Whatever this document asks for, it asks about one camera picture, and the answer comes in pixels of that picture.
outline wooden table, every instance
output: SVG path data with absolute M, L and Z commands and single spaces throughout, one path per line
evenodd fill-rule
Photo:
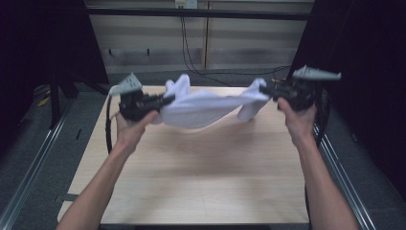
M 244 88 L 192 87 L 219 95 Z M 162 93 L 163 86 L 145 86 Z M 112 114 L 118 111 L 112 102 Z M 210 126 L 149 125 L 117 182 L 101 223 L 257 224 L 308 222 L 304 178 L 284 115 L 268 103 L 250 122 L 237 111 Z M 69 194 L 79 194 L 107 156 L 105 107 Z M 115 122 L 112 123 L 113 143 Z M 71 202 L 60 209 L 61 219 Z

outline forearm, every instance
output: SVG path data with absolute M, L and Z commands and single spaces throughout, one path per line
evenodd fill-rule
M 80 193 L 60 221 L 57 229 L 98 229 L 128 156 L 114 148 L 91 182 Z
M 358 229 L 354 215 L 337 186 L 312 138 L 297 145 L 314 229 Z

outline aluminum rail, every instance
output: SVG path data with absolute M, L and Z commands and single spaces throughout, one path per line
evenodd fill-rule
M 318 133 L 320 130 L 317 126 L 314 126 L 313 129 L 316 133 Z M 326 135 L 323 136 L 321 147 L 325 153 L 325 157 L 329 165 L 332 167 L 332 170 L 337 177 L 338 183 L 340 184 L 352 211 L 355 214 L 355 217 L 358 220 L 359 225 L 363 230 L 376 230 L 364 202 L 353 187 L 346 170 L 341 164 L 337 153 Z
M 49 13 L 79 13 L 92 15 L 128 15 L 128 16 L 174 16 L 174 17 L 210 17 L 210 18 L 241 18 L 307 21 L 312 18 L 333 18 L 333 15 L 316 15 L 304 12 L 274 12 L 274 11 L 220 11 L 194 9 L 159 9 L 159 8 L 117 8 L 117 7 L 86 7 L 80 8 L 38 8 Z
M 59 135 L 62 127 L 65 123 L 66 116 L 71 109 L 74 100 L 70 100 L 66 105 L 66 108 L 60 117 L 58 123 L 48 132 L 47 137 L 45 138 L 44 142 L 42 143 L 41 148 L 39 149 L 36 157 L 31 164 L 30 168 L 26 172 L 23 180 L 21 181 L 20 185 L 18 186 L 17 191 L 12 196 L 11 200 L 7 204 L 3 214 L 0 216 L 0 230 L 10 230 L 14 225 L 15 220 L 18 217 L 23 205 L 30 194 L 30 191 L 38 178 L 38 175 L 42 169 L 42 166 L 47 159 L 54 142 Z

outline white towel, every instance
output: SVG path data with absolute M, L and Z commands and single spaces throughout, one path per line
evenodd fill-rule
M 266 86 L 264 79 L 256 79 L 240 95 L 219 96 L 207 90 L 190 92 L 189 76 L 184 74 L 176 82 L 168 80 L 165 97 L 175 95 L 175 100 L 161 109 L 152 122 L 164 122 L 169 126 L 183 128 L 206 127 L 242 105 L 237 117 L 249 121 L 269 101 L 269 97 L 259 92 L 259 86 Z

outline cable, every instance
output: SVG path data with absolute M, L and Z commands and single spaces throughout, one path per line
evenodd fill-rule
M 228 84 L 228 83 L 226 83 L 226 82 L 224 82 L 224 81 L 217 80 L 217 79 L 213 79 L 213 78 L 209 78 L 209 77 L 205 76 L 204 74 L 199 73 L 199 72 L 196 70 L 196 68 L 194 67 L 193 62 L 192 62 L 191 54 L 190 54 L 190 52 L 189 52 L 188 40 L 186 39 L 185 18 L 184 18 L 184 17 L 181 17 L 180 20 L 181 20 L 181 23 L 182 23 L 182 53 L 183 53 L 183 60 L 184 60 L 184 62 L 185 62 L 186 67 L 189 69 L 189 71 L 191 71 L 192 73 L 195 73 L 195 74 L 197 74 L 197 75 L 199 75 L 199 76 L 201 76 L 201 77 L 203 77 L 203 78 L 205 78 L 205 79 L 210 79 L 210 80 L 212 80 L 212 81 L 217 81 L 217 82 L 219 82 L 219 83 L 221 83 L 221 84 L 224 84 L 224 85 L 227 85 L 227 86 L 231 87 L 230 84 Z M 192 65 L 193 70 L 189 67 L 188 63 L 186 62 L 186 58 L 185 58 L 185 41 L 186 41 L 186 47 L 187 47 L 187 50 L 188 50 L 189 60 L 190 60 L 190 63 L 191 63 L 191 65 Z
M 217 80 L 217 79 L 213 79 L 213 78 L 209 78 L 209 77 L 207 77 L 207 76 L 208 76 L 208 75 L 259 76 L 259 75 L 269 75 L 269 74 L 272 74 L 272 75 L 274 76 L 274 78 L 276 79 L 276 76 L 275 76 L 275 73 L 276 73 L 276 72 L 279 72 L 279 71 L 281 71 L 281 70 L 283 70 L 283 69 L 286 69 L 286 68 L 289 68 L 289 67 L 291 66 L 291 65 L 278 66 L 278 67 L 276 67 L 276 68 L 273 68 L 271 71 L 263 72 L 263 73 L 232 73 L 232 72 L 201 73 L 201 72 L 199 72 L 199 71 L 194 67 L 193 62 L 192 62 L 191 53 L 190 53 L 190 51 L 189 51 L 189 43 L 188 43 L 188 39 L 187 39 L 187 36 L 186 36 L 186 25 L 185 25 L 185 18 L 184 18 L 184 17 L 181 17 L 181 24 L 182 24 L 182 51 L 183 51 L 183 60 L 184 60 L 184 62 L 185 62 L 185 65 L 186 65 L 186 67 L 188 68 L 189 71 L 191 71 L 192 73 L 195 73 L 195 74 L 197 74 L 197 75 L 199 75 L 199 76 L 201 76 L 201 77 L 203 77 L 203 78 L 210 79 L 210 80 L 213 80 L 213 81 L 217 81 L 217 82 L 222 83 L 222 84 L 227 85 L 227 86 L 231 86 L 230 84 L 228 84 L 228 83 L 226 83 L 226 82 L 224 82 L 224 81 Z M 188 53 L 188 57 L 189 57 L 189 61 L 190 61 L 190 63 L 191 63 L 192 69 L 191 69 L 191 67 L 188 65 L 188 63 L 187 63 L 187 61 L 186 61 L 186 58 L 185 58 L 185 55 L 186 55 L 186 54 L 185 54 L 185 44 L 186 44 L 186 50 L 187 50 L 187 53 Z
M 110 120 L 110 105 L 111 105 L 112 96 L 109 95 L 107 99 L 107 108 L 105 109 L 105 142 L 107 144 L 107 151 L 110 154 L 110 151 L 113 149 L 111 143 L 111 120 Z

